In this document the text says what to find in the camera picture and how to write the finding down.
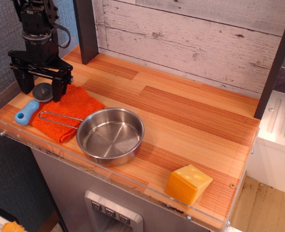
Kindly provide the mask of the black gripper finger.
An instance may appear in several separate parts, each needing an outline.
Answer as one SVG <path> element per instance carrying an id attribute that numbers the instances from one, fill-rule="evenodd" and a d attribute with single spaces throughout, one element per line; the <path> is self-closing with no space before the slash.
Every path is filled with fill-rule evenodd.
<path id="1" fill-rule="evenodd" d="M 25 94 L 29 94 L 34 88 L 34 76 L 29 73 L 28 70 L 13 69 L 14 76 L 21 91 Z"/>
<path id="2" fill-rule="evenodd" d="M 53 101 L 59 102 L 67 90 L 67 82 L 64 79 L 55 78 L 52 80 Z"/>

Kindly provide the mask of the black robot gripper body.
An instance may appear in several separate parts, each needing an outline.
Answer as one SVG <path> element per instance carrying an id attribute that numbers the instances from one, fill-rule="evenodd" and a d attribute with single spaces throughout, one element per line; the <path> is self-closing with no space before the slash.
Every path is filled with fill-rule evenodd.
<path id="1" fill-rule="evenodd" d="M 9 51 L 11 68 L 16 71 L 28 72 L 48 79 L 61 80 L 71 84 L 73 66 L 59 57 L 59 48 L 54 40 L 44 43 L 26 41 L 25 51 Z"/>

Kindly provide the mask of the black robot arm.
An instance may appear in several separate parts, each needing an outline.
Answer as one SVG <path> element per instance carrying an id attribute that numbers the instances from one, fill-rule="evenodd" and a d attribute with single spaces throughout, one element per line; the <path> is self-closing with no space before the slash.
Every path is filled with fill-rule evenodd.
<path id="1" fill-rule="evenodd" d="M 59 57 L 58 30 L 69 31 L 56 23 L 58 8 L 51 0 L 15 0 L 15 11 L 22 23 L 24 51 L 9 51 L 11 69 L 22 92 L 30 93 L 34 76 L 52 81 L 53 100 L 59 102 L 72 83 L 73 67 Z"/>

